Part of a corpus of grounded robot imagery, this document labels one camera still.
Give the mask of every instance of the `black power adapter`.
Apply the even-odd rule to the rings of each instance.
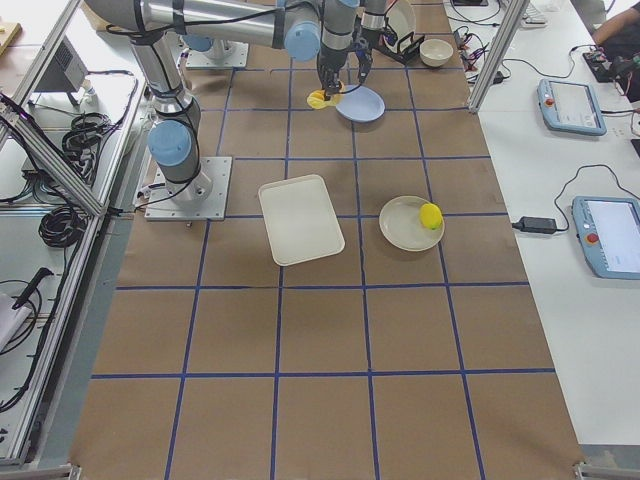
[[[556,221],[553,218],[522,217],[511,226],[521,232],[544,233],[545,235],[552,235],[558,231]]]

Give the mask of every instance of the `tiled table surface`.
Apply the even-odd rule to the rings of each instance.
[[[451,41],[441,5],[416,10]],[[370,125],[309,110],[313,63],[283,52],[190,74],[202,154],[234,157],[228,217],[135,218],[71,455],[87,478],[573,478],[580,450],[461,66],[375,59],[387,112]],[[257,190],[308,173],[346,248],[280,268]],[[437,248],[384,239],[398,195],[441,206]]]

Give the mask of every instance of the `white table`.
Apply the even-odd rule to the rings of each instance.
[[[544,4],[534,3],[543,10]],[[478,7],[460,10],[470,18],[486,16]],[[564,75],[571,65],[569,49],[592,40],[569,2],[560,11],[543,12],[547,27],[518,30],[507,58]],[[470,25],[470,30],[486,41],[496,29]],[[630,108],[612,84],[595,82],[583,51],[573,53],[576,67],[568,81],[594,85],[604,110]],[[512,221],[523,215],[554,217],[564,226],[553,199],[581,165],[606,163],[623,186],[640,193],[640,158],[629,141],[629,116],[606,117],[603,137],[551,132],[535,94],[542,77],[522,63],[507,66],[512,78],[491,87],[479,116]],[[635,121],[638,126],[640,115]],[[640,445],[640,282],[605,280],[590,271],[570,217],[577,195],[627,196],[604,168],[583,170],[559,201],[571,230],[553,236],[518,232],[516,238],[578,441]]]

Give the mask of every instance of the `white square tray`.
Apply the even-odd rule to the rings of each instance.
[[[273,260],[283,267],[340,253],[344,237],[319,175],[268,183],[258,190]]]

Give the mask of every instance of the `beige bowl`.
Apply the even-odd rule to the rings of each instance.
[[[430,38],[420,45],[422,62],[432,68],[441,67],[453,56],[453,47],[438,38]]]

